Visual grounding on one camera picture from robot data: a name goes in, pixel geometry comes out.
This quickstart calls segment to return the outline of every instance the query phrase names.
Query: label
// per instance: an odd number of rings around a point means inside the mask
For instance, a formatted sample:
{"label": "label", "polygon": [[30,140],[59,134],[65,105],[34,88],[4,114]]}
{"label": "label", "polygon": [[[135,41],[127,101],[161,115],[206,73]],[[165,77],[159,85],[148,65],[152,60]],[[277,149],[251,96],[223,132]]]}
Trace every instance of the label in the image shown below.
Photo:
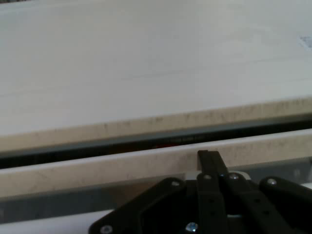
{"label": "label", "polygon": [[307,50],[312,51],[312,37],[300,37],[300,44]]}

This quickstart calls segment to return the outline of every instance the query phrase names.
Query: white shelf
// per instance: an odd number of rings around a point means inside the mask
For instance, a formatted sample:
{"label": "white shelf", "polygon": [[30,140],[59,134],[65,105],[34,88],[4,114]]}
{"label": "white shelf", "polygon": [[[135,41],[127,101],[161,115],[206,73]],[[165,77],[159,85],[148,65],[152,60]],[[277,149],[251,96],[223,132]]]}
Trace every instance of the white shelf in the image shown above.
{"label": "white shelf", "polygon": [[0,5],[0,150],[312,112],[312,2]]}

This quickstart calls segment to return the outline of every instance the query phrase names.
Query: screw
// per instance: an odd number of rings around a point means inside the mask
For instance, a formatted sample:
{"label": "screw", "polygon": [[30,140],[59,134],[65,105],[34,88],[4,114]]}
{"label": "screw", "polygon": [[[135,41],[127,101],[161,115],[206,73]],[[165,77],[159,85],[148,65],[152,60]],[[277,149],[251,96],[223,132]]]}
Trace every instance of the screw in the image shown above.
{"label": "screw", "polygon": [[105,225],[99,231],[101,234],[111,234],[113,233],[113,227],[111,225]]}
{"label": "screw", "polygon": [[231,173],[229,177],[230,179],[239,179],[239,176],[236,173]]}
{"label": "screw", "polygon": [[212,177],[210,175],[204,175],[204,179],[211,179]]}
{"label": "screw", "polygon": [[268,184],[271,184],[271,185],[275,185],[277,184],[276,180],[275,179],[268,179]]}
{"label": "screw", "polygon": [[196,232],[197,229],[198,229],[197,223],[189,223],[185,227],[185,230],[187,230],[188,232],[192,232],[192,233]]}
{"label": "screw", "polygon": [[171,185],[172,185],[172,186],[179,186],[179,185],[180,185],[180,183],[179,183],[179,182],[177,182],[177,181],[172,181]]}

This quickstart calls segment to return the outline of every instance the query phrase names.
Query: black bracket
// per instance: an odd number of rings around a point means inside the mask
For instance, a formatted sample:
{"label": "black bracket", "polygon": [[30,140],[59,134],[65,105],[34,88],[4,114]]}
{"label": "black bracket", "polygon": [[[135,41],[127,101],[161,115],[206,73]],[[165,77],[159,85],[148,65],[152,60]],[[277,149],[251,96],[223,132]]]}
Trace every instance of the black bracket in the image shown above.
{"label": "black bracket", "polygon": [[312,190],[229,173],[219,152],[198,151],[196,180],[167,178],[96,221],[89,234],[312,233]]}

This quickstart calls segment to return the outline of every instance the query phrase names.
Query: black plastic part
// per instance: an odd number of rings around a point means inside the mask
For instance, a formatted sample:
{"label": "black plastic part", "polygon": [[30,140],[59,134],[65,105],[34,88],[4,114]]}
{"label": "black plastic part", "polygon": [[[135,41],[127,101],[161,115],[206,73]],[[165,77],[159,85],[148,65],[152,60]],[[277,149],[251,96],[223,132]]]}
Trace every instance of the black plastic part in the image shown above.
{"label": "black plastic part", "polygon": [[218,151],[200,150],[197,154],[200,162],[199,168],[203,173],[209,175],[216,173],[218,176],[224,176],[228,173],[228,169]]}
{"label": "black plastic part", "polygon": [[185,192],[186,186],[182,180],[164,179],[131,202],[95,222],[89,233],[100,234],[100,229],[105,225],[110,225],[114,234],[172,233],[179,226],[179,220],[175,221],[172,217],[179,214],[180,202]]}
{"label": "black plastic part", "polygon": [[230,173],[224,177],[224,182],[233,196],[233,202],[236,200],[239,212],[249,217],[256,230],[263,234],[292,233],[290,226],[274,205],[242,175]]}
{"label": "black plastic part", "polygon": [[197,176],[199,226],[201,234],[227,234],[228,223],[218,177],[201,173]]}
{"label": "black plastic part", "polygon": [[292,227],[311,233],[311,189],[275,176],[261,180],[259,187]]}

